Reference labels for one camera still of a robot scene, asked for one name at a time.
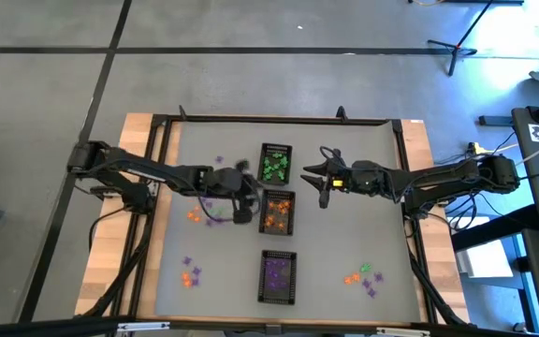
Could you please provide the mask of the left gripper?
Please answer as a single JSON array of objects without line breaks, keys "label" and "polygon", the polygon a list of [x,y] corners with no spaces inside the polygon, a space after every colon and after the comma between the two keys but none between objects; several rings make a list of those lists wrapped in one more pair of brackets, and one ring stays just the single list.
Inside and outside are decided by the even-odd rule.
[{"label": "left gripper", "polygon": [[234,207],[232,221],[236,225],[245,225],[252,221],[253,211],[250,209],[259,199],[259,185],[254,176],[243,173],[250,167],[247,159],[239,160],[235,168],[230,170],[230,188]]}]

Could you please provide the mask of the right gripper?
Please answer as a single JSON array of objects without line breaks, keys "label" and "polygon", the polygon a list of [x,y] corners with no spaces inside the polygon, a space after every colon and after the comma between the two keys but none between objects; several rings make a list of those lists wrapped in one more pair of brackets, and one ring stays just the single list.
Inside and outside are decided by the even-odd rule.
[{"label": "right gripper", "polygon": [[339,149],[320,148],[319,151],[325,161],[321,164],[306,166],[303,170],[317,175],[327,175],[327,181],[309,175],[301,175],[300,178],[319,192],[319,207],[326,209],[329,204],[330,190],[350,193],[357,189],[357,185],[353,179],[353,171],[342,163]]}]

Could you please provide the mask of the black slotted plastic basket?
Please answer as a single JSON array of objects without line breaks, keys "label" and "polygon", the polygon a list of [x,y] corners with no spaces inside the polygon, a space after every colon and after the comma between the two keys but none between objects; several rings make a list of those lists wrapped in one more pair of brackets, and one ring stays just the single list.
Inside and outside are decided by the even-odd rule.
[{"label": "black slotted plastic basket", "polygon": [[[274,143],[263,143],[262,146],[261,146],[261,152],[260,152],[260,158],[259,158],[259,165],[258,165],[258,170],[257,170],[257,179],[262,183],[262,184],[271,184],[271,185],[287,185],[289,183],[289,179],[290,179],[290,169],[291,169],[291,165],[292,165],[292,150],[293,150],[293,147],[290,146],[290,145],[284,145],[284,144],[274,144]],[[281,158],[273,158],[272,157],[272,154],[274,153],[280,153],[283,155],[283,157],[286,157],[289,161],[289,165],[286,167],[286,168],[283,168],[280,164],[280,160]],[[269,160],[269,167],[271,169],[271,174],[272,175],[272,178],[269,182],[265,182],[263,180],[263,177],[264,175],[264,165],[263,165],[263,161],[264,159],[268,159]],[[274,164],[279,164],[280,165],[280,168],[277,169],[277,170],[272,170],[272,166]],[[284,173],[285,173],[285,179],[284,180],[280,180],[280,178],[278,177],[278,174],[277,172],[280,171],[280,170],[283,170]]]},{"label": "black slotted plastic basket", "polygon": [[[273,201],[276,204],[274,209],[270,209],[268,203]],[[289,215],[280,214],[278,209],[279,203],[284,203],[285,201],[290,201],[291,205],[289,208]],[[295,201],[296,193],[292,191],[283,191],[283,190],[265,190],[263,192],[261,211],[259,217],[259,227],[258,231],[262,234],[269,235],[281,235],[281,236],[292,236],[294,232],[294,218],[295,218]],[[273,221],[273,227],[266,227],[268,215],[273,215],[275,220]],[[279,223],[285,224],[285,229],[280,230],[278,228]]]},{"label": "black slotted plastic basket", "polygon": [[[259,281],[257,290],[257,301],[268,304],[294,305],[296,301],[297,288],[297,257],[294,252],[263,250],[260,260]],[[286,265],[281,268],[277,262],[284,260]],[[266,261],[273,262],[272,268],[266,268]],[[281,270],[288,269],[289,275],[284,277]],[[279,273],[278,278],[270,276],[271,271]],[[286,281],[286,287],[270,288],[269,282]]]}]

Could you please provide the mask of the grey table mat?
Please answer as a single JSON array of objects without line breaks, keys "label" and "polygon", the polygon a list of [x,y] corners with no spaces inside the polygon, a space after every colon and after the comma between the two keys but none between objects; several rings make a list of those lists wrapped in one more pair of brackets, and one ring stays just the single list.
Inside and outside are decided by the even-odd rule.
[{"label": "grey table mat", "polygon": [[[217,156],[225,166],[247,159],[259,163],[263,143],[293,147],[288,189],[296,193],[294,232],[275,236],[258,231],[257,222],[208,227],[192,222],[191,198],[174,196],[158,278],[158,315],[221,316],[283,319],[385,320],[419,318],[413,274],[403,231],[401,207],[391,200],[333,192],[326,209],[318,192],[300,178],[303,168],[320,164],[319,149],[339,149],[347,163],[371,160],[397,164],[391,125],[275,125],[187,123],[182,127],[178,163],[211,165]],[[263,250],[294,252],[297,288],[294,305],[257,301]],[[189,256],[186,266],[183,259]],[[361,272],[371,264],[369,272]],[[193,274],[194,267],[202,272]],[[374,275],[383,274],[376,282]],[[186,287],[182,274],[198,279]],[[351,285],[345,277],[358,273]],[[362,282],[368,279],[371,286]],[[373,288],[377,294],[368,295]]]}]

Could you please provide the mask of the white box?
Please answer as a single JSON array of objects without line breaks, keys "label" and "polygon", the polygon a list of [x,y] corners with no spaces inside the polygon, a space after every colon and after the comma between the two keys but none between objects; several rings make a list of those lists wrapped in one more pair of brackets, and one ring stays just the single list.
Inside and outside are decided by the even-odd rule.
[{"label": "white box", "polygon": [[488,242],[456,252],[459,272],[469,278],[512,277],[501,240]]}]

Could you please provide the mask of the black tripod stand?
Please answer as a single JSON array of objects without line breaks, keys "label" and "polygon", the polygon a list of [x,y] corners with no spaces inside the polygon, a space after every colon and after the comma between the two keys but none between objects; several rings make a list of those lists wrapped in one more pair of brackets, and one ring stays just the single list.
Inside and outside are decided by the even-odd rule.
[{"label": "black tripod stand", "polygon": [[485,6],[477,14],[477,16],[472,20],[469,27],[465,30],[464,34],[461,36],[458,42],[456,43],[446,43],[439,40],[428,39],[427,43],[431,46],[443,47],[444,50],[450,54],[451,59],[446,70],[446,75],[452,77],[455,73],[457,62],[460,56],[472,56],[477,53],[477,49],[466,48],[463,46],[466,39],[469,37],[471,32],[474,30],[476,25],[481,21],[487,11],[493,5],[509,5],[509,6],[522,6],[525,0],[444,0],[445,2],[452,2],[457,4],[484,4]]}]

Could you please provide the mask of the black metal beam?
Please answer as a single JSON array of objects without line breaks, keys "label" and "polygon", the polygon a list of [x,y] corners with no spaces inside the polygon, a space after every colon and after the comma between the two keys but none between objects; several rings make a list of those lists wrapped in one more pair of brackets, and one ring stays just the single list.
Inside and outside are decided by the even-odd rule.
[{"label": "black metal beam", "polygon": [[453,250],[457,252],[470,249],[517,234],[523,229],[539,230],[539,212],[534,204],[453,234]]}]

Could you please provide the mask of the blue metal table leg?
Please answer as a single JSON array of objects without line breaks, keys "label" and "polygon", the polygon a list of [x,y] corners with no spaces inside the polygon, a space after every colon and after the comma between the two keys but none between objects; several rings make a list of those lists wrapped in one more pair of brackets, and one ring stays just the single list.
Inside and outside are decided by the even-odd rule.
[{"label": "blue metal table leg", "polygon": [[521,234],[512,237],[515,258],[512,267],[518,273],[520,289],[518,296],[524,316],[525,331],[539,334],[539,301],[529,266],[526,245]]}]

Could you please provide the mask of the black aluminium crossbeam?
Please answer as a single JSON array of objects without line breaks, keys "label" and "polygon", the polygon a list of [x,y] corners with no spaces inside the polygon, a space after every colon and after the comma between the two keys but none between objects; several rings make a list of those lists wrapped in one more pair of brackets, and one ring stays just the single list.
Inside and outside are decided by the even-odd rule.
[{"label": "black aluminium crossbeam", "polygon": [[[284,333],[335,333],[373,335],[378,327],[428,330],[431,337],[539,337],[512,331],[486,330],[469,325],[449,326],[429,323],[362,323],[362,324],[303,324],[303,323],[241,323],[188,320],[166,320],[169,330],[221,330],[259,332],[266,335]],[[0,337],[93,337],[117,332],[117,325],[137,321],[130,316],[78,317],[63,320],[9,323],[0,325]]]}]

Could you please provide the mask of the silver metal bracket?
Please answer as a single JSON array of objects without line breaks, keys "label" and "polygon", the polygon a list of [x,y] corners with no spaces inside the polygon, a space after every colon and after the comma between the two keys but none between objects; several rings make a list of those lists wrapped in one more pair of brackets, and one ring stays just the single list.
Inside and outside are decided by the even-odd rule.
[{"label": "silver metal bracket", "polygon": [[139,332],[153,330],[169,330],[170,323],[167,321],[157,322],[124,322],[117,325],[117,332]]},{"label": "silver metal bracket", "polygon": [[385,335],[388,337],[431,337],[428,330],[413,330],[400,328],[378,327],[375,335]]}]

